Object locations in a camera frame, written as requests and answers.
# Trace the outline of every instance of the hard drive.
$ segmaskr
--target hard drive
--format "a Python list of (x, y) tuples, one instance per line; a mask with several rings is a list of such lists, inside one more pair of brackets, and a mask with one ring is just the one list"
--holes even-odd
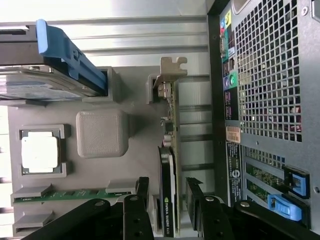
[(0, 100), (75, 100), (108, 93), (106, 74), (44, 20), (27, 30), (1, 30), (0, 52)]

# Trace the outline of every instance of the label sticker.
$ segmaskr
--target label sticker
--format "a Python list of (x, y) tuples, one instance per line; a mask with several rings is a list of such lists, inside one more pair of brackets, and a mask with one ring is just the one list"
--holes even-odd
[(233, 206), (242, 200), (242, 161), (240, 145), (233, 142), (226, 143), (227, 177), (228, 177), (228, 203)]
[(224, 24), (225, 24), (225, 28), (229, 27), (229, 25), (231, 24), (231, 10), (229, 10), (225, 15)]
[(226, 140), (239, 144), (241, 142), (240, 127), (227, 126), (225, 128)]

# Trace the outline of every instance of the blue release tab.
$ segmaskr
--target blue release tab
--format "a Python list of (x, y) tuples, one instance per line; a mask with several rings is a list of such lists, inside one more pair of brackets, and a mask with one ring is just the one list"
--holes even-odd
[(307, 195), (306, 179), (296, 174), (292, 174), (292, 178), (294, 183), (292, 190), (295, 191), (297, 194), (306, 196)]
[(102, 90), (107, 91), (106, 76), (94, 66), (65, 32), (39, 19), (35, 23), (39, 54), (47, 58), (58, 58), (68, 64), (71, 78), (78, 80), (79, 74)]
[(300, 221), (302, 219), (301, 208), (278, 194), (268, 195), (268, 209), (286, 219), (293, 221)]

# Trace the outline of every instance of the usb port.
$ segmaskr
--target usb port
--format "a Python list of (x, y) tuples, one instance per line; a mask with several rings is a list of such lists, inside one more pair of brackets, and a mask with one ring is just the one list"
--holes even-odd
[(283, 166), (284, 184), (288, 190), (302, 199), (310, 198), (310, 175), (292, 166)]
[(223, 64), (222, 64), (222, 73), (223, 73), (223, 76), (227, 76), (229, 74), (229, 62), (228, 61), (225, 61)]
[(229, 70), (232, 71), (235, 69), (235, 59), (232, 57), (229, 59)]

